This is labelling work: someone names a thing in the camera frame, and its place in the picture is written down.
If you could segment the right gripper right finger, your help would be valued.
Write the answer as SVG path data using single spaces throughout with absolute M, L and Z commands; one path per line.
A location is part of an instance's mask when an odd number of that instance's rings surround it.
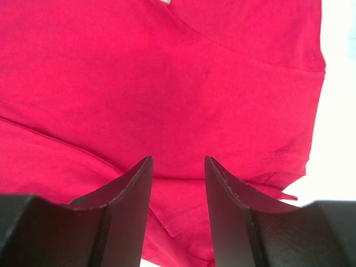
M 296 207 L 251 187 L 212 157 L 204 169 L 217 266 L 355 265 L 355 202 Z

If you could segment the magenta t shirt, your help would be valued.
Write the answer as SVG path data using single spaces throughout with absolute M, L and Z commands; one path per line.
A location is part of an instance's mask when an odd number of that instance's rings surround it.
M 143 258 L 214 266 L 205 157 L 291 199 L 321 18 L 321 1 L 2 1 L 1 193 L 69 202 L 152 156 Z

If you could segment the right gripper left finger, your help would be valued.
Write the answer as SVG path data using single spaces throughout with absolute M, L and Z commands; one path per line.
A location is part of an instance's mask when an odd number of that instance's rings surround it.
M 153 159 L 73 200 L 1 196 L 2 266 L 139 266 Z

